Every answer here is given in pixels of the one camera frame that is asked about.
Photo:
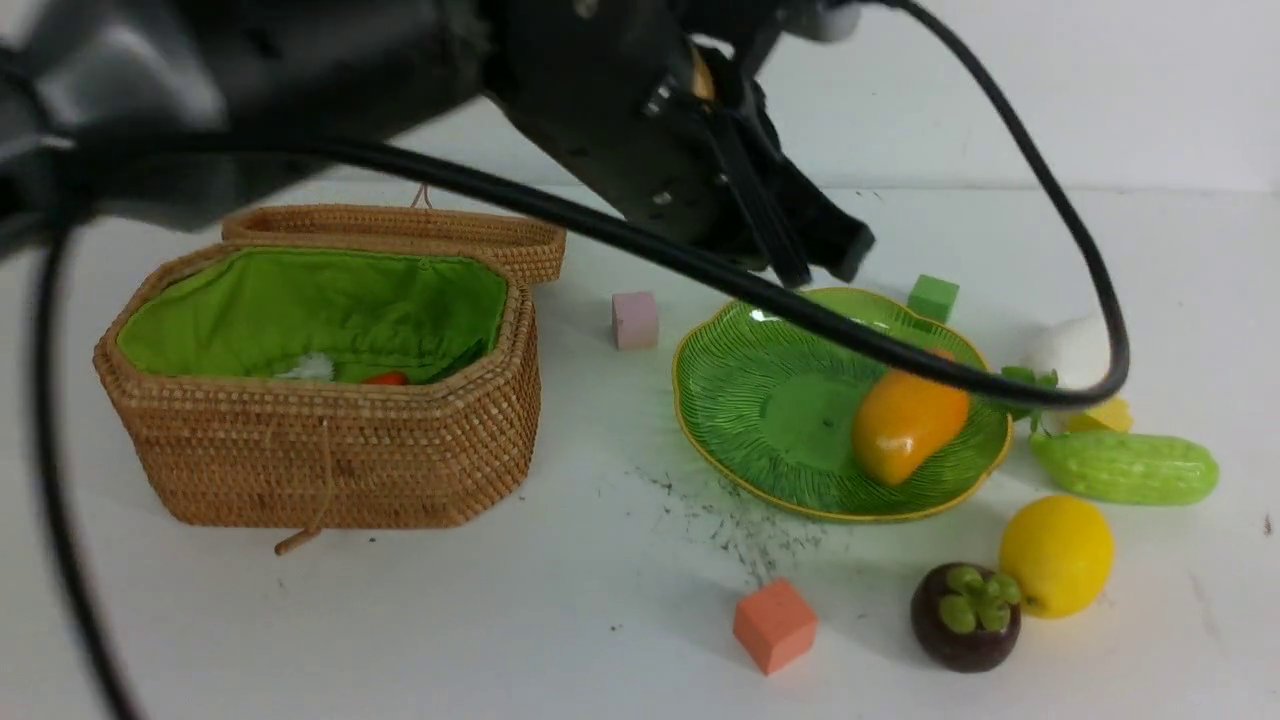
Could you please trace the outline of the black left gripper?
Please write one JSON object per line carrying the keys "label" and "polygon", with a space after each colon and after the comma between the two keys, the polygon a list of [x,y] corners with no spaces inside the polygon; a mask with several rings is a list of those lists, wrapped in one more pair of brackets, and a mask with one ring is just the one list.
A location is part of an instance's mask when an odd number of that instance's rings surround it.
{"label": "black left gripper", "polygon": [[850,284],[876,243],[786,158],[753,74],[696,44],[694,1],[485,1],[486,82],[506,117],[627,222]]}

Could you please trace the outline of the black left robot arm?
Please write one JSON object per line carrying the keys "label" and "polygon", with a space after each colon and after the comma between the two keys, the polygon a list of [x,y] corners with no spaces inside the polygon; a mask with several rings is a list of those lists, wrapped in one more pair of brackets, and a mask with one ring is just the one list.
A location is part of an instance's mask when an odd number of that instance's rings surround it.
{"label": "black left robot arm", "polygon": [[55,142],[387,141],[489,97],[635,225],[797,286],[851,281],[874,236],[783,154],[756,72],[833,42],[842,1],[47,1],[3,50],[3,251],[56,190]]}

